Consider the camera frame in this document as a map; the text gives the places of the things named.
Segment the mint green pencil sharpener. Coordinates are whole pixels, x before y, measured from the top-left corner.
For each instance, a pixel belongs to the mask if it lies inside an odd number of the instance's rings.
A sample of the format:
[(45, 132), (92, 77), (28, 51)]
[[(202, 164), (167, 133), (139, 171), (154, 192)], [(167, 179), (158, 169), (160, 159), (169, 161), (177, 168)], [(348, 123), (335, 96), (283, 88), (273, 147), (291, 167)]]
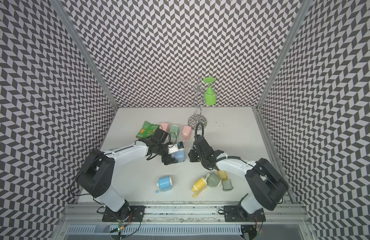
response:
[(180, 135), (179, 132), (180, 132), (180, 128), (178, 125), (171, 125), (169, 134), (172, 140), (179, 138), (179, 135)]

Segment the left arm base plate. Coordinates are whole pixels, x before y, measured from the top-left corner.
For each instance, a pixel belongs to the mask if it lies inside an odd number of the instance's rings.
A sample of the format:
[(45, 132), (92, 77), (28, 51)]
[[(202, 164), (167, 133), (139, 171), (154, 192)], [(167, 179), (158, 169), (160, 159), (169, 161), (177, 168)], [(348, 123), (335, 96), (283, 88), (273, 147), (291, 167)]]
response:
[(118, 212), (113, 212), (108, 207), (105, 208), (102, 222), (141, 222), (145, 215), (145, 206), (126, 206), (123, 205)]

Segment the blue pencil sharpener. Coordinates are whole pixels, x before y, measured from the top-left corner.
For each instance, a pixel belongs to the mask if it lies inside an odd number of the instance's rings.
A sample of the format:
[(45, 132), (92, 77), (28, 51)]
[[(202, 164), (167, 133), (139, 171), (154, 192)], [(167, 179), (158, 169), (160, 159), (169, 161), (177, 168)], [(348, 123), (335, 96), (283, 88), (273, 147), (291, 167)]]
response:
[(170, 176), (162, 177), (157, 182), (156, 193), (166, 192), (172, 189), (173, 181)]
[(179, 163), (183, 163), (186, 160), (185, 151), (177, 151), (172, 154), (172, 157)]

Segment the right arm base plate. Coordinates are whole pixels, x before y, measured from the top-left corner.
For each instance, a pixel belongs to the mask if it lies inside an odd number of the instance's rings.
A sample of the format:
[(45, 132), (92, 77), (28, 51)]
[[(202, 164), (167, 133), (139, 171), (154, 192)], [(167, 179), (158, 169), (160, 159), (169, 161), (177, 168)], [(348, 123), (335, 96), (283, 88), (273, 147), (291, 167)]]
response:
[(226, 222), (262, 223), (266, 221), (263, 210), (264, 209), (260, 209), (253, 214), (249, 214), (242, 207), (228, 205), (218, 210), (218, 213), (224, 216)]

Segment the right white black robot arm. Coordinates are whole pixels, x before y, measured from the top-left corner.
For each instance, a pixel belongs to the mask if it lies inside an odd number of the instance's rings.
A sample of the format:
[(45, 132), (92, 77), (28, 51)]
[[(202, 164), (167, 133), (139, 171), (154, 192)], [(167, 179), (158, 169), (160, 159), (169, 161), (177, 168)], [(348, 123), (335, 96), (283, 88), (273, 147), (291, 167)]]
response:
[(239, 209), (248, 214), (260, 209), (273, 211), (289, 189), (286, 180), (267, 159), (247, 161), (214, 150), (202, 135), (195, 136), (189, 157), (207, 170), (225, 171), (245, 179), (250, 191), (240, 200)]

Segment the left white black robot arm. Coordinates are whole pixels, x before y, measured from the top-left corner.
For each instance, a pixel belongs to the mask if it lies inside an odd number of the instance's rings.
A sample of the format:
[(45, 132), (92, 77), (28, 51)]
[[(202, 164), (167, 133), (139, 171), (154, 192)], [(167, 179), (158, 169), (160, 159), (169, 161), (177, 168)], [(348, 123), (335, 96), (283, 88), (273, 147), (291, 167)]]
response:
[(115, 189), (113, 175), (122, 172), (126, 163), (146, 157), (151, 160), (161, 156), (164, 165), (177, 163), (172, 154), (183, 151), (183, 142), (166, 142), (170, 134), (157, 129), (153, 135), (136, 140), (133, 144), (118, 149), (102, 152), (94, 149), (84, 161), (75, 182), (88, 192), (96, 201), (102, 203), (114, 213), (119, 213), (127, 201)]

